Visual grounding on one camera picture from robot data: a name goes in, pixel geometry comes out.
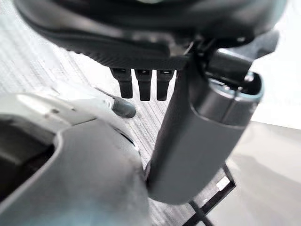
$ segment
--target black cable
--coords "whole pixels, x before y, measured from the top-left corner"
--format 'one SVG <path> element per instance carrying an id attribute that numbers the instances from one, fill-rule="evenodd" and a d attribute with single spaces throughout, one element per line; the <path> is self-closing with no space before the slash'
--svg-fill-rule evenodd
<path id="1" fill-rule="evenodd" d="M 200 218 L 200 220 L 204 223 L 205 226 L 213 226 L 211 221 L 206 217 L 206 214 L 202 211 L 202 209 L 196 204 L 195 201 L 190 201 L 189 205 L 193 208 L 196 215 Z"/>

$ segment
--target textured black plastic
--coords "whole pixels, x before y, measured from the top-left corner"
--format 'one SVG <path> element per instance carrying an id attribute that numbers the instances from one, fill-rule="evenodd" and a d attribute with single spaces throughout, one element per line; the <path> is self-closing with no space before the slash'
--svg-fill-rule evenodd
<path id="1" fill-rule="evenodd" d="M 82 32 L 63 32 L 44 29 L 21 13 L 27 24 L 47 40 L 78 54 L 84 54 L 110 68 L 146 70 L 180 70 L 187 56 L 169 56 L 162 45 L 134 43 Z"/>
<path id="2" fill-rule="evenodd" d="M 174 76 L 174 71 L 157 70 L 157 100 L 165 101 L 169 82 Z"/>
<path id="3" fill-rule="evenodd" d="M 118 80 L 122 98 L 133 98 L 131 69 L 111 68 L 112 75 Z"/>
<path id="4" fill-rule="evenodd" d="M 181 70 L 190 44 L 215 38 L 233 46 L 270 30 L 286 0 L 15 0 L 28 24 L 60 47 L 114 68 Z"/>
<path id="5" fill-rule="evenodd" d="M 140 100 L 149 101 L 151 99 L 151 76 L 152 70 L 135 70 L 138 80 Z"/>

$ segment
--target white surface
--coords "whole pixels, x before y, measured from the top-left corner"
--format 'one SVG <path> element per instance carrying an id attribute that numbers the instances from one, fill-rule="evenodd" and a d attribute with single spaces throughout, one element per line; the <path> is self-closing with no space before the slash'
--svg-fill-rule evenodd
<path id="1" fill-rule="evenodd" d="M 301 1 L 290 0 L 276 28 L 275 53 L 256 60 L 251 68 L 264 78 L 265 96 L 254 121 L 301 129 Z"/>
<path id="2" fill-rule="evenodd" d="M 237 187 L 208 217 L 215 226 L 301 225 L 301 131 L 252 122 L 227 165 Z"/>

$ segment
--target black metal frame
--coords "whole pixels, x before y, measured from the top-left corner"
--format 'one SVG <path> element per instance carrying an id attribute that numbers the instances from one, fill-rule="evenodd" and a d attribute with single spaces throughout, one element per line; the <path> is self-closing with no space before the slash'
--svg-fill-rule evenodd
<path id="1" fill-rule="evenodd" d="M 230 182 L 224 187 L 224 189 L 216 193 L 208 202 L 205 203 L 205 205 L 200 208 L 200 210 L 202 210 L 206 215 L 236 187 L 235 181 L 227 165 L 224 164 L 222 169 L 224 170 Z M 202 221 L 202 219 L 200 219 L 197 213 L 195 213 L 188 221 L 186 221 L 185 224 L 183 224 L 183 226 L 195 226 L 200 221 Z"/>

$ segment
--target curved gray panel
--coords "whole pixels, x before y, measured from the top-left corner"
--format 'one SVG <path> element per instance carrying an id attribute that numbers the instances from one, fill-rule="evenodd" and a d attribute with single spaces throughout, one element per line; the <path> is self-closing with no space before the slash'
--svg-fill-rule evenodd
<path id="1" fill-rule="evenodd" d="M 0 205 L 5 226 L 149 225 L 135 147 L 93 120 L 56 136 L 51 159 Z"/>

